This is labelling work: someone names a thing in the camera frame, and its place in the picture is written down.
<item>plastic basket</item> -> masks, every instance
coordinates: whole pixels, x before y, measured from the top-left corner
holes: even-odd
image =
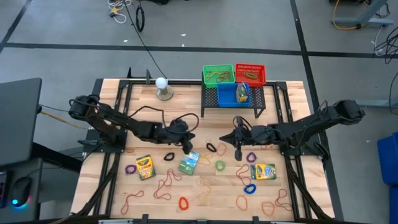
[[[250,88],[249,85],[244,83],[244,86],[248,90],[248,100],[244,103],[238,103],[236,101],[236,89],[238,83],[230,84],[218,84],[217,85],[217,99],[218,105],[225,108],[236,108],[236,107],[247,107],[251,103],[250,99]]]
[[[379,151],[381,174],[384,183],[398,185],[398,133],[378,140],[377,149]]]
[[[225,80],[217,82],[218,75],[213,75],[211,78],[206,77],[217,73],[229,72],[231,75]],[[235,83],[234,68],[232,65],[205,65],[203,66],[203,80],[207,88],[217,88],[219,83]]]
[[[390,223],[398,224],[398,187],[390,189]]]
[[[235,66],[236,82],[247,83],[252,87],[262,87],[266,84],[266,66],[246,63],[237,63]],[[246,73],[257,75],[256,79],[246,77]]]

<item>yellow crayon box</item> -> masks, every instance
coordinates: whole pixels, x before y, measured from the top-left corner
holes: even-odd
[[[150,155],[142,156],[137,159],[137,170],[141,180],[155,176],[155,167]]]
[[[250,165],[252,180],[275,180],[275,164],[254,164]]]

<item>purple rubber band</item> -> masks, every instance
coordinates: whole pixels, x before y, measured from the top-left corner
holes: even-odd
[[[250,152],[249,154],[248,154],[248,156],[246,156],[246,160],[248,161],[248,162],[254,162],[254,161],[256,161],[257,160],[257,156],[255,155],[255,153],[254,152]]]
[[[126,168],[124,168],[124,171],[126,172],[126,175],[130,175],[130,174],[133,174],[133,173],[135,173],[137,171],[137,167],[135,165],[128,165],[128,166],[126,166]]]

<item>green rubber band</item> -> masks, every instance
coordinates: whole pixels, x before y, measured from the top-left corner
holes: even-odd
[[[216,161],[216,170],[218,172],[224,171],[225,170],[225,162],[224,161]]]

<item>green basket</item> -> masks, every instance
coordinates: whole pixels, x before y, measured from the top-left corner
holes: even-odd
[[[211,75],[213,72],[223,73],[230,72],[229,78],[217,82],[218,75],[213,75],[211,78],[206,79],[207,75]],[[216,88],[217,84],[220,83],[235,83],[234,67],[232,65],[205,65],[203,66],[203,80],[207,88]]]

